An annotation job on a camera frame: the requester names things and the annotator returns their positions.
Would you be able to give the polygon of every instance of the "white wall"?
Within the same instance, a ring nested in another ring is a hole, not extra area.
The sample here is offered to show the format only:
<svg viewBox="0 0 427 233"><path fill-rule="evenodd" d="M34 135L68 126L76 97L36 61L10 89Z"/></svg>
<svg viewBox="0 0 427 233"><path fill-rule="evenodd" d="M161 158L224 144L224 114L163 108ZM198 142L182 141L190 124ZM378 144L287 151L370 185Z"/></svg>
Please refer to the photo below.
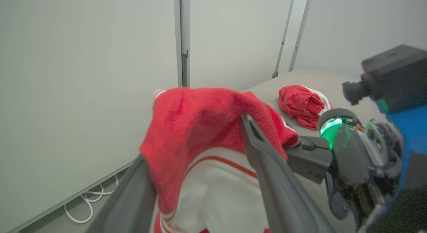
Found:
<svg viewBox="0 0 427 233"><path fill-rule="evenodd" d="M288 32L286 34L283 52L280 59L279 75L289 72L306 3L307 0L294 0L291 17L289 18Z"/></svg>
<svg viewBox="0 0 427 233"><path fill-rule="evenodd" d="M170 87L174 0L0 0L0 232L130 163Z"/></svg>
<svg viewBox="0 0 427 233"><path fill-rule="evenodd" d="M271 79L290 2L190 0L190 87L246 90Z"/></svg>
<svg viewBox="0 0 427 233"><path fill-rule="evenodd" d="M408 44L427 49L427 0L312 0L294 70L360 75L365 58Z"/></svg>

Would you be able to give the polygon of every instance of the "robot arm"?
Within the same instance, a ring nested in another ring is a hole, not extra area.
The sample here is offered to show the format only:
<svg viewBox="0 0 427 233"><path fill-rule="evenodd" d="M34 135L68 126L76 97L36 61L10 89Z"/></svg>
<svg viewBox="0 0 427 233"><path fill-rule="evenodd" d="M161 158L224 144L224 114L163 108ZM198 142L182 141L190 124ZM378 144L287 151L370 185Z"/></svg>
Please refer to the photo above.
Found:
<svg viewBox="0 0 427 233"><path fill-rule="evenodd" d="M427 51L401 45L362 66L362 80L345 82L343 93L353 105L370 96L393 128L363 127L354 113L335 108L319 119L322 137L302 136L300 148L286 149L286 163L255 121L241 116L272 233L334 232L292 171L316 183L325 178L331 212L342 220L352 211L358 232L427 229ZM139 155L88 233L148 232L155 196Z"/></svg>

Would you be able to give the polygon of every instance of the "gray table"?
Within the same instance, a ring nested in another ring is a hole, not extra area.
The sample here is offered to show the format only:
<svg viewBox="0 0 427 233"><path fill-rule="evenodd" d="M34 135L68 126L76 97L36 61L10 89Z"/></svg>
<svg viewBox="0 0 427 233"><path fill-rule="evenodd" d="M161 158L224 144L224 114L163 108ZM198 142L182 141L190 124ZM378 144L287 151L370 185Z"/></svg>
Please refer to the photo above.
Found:
<svg viewBox="0 0 427 233"><path fill-rule="evenodd" d="M363 99L359 105L351 106L344 98L341 84L345 81L359 80L360 76L358 75L349 77L339 73L318 70L295 70L293 72L284 73L262 84L258 84L247 91L251 91L259 99L277 110L286 122L288 122L288 124L300 135L320 136L318 131L312 131L299 126L296 120L291 119L287 113L279 109L279 90L289 85L304 85L323 93L331 102L332 107L347 108L353 111L364 124L372 118L385 122L385 117L378 111L378 108L370 99ZM299 175L296 176L338 233L355 231L353 215L349 214L346 219L339 221L330 212L324 181L321 185L318 185Z"/></svg>

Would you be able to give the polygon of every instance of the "red cloth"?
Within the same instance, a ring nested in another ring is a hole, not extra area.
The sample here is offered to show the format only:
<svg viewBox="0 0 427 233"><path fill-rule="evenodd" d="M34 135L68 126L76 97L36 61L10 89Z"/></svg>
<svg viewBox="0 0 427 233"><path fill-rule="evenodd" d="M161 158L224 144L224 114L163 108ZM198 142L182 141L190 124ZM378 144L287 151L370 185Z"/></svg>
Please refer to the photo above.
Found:
<svg viewBox="0 0 427 233"><path fill-rule="evenodd" d="M241 114L253 117L285 160L282 145L299 142L298 134L284 124L279 113L251 92L179 87L160 93L140 152L148 162L164 214L176 209L184 174L197 155L213 147L244 154Z"/></svg>
<svg viewBox="0 0 427 233"><path fill-rule="evenodd" d="M319 117L332 108L325 95L302 85L279 90L279 107L296 119L298 125L313 131L318 129Z"/></svg>

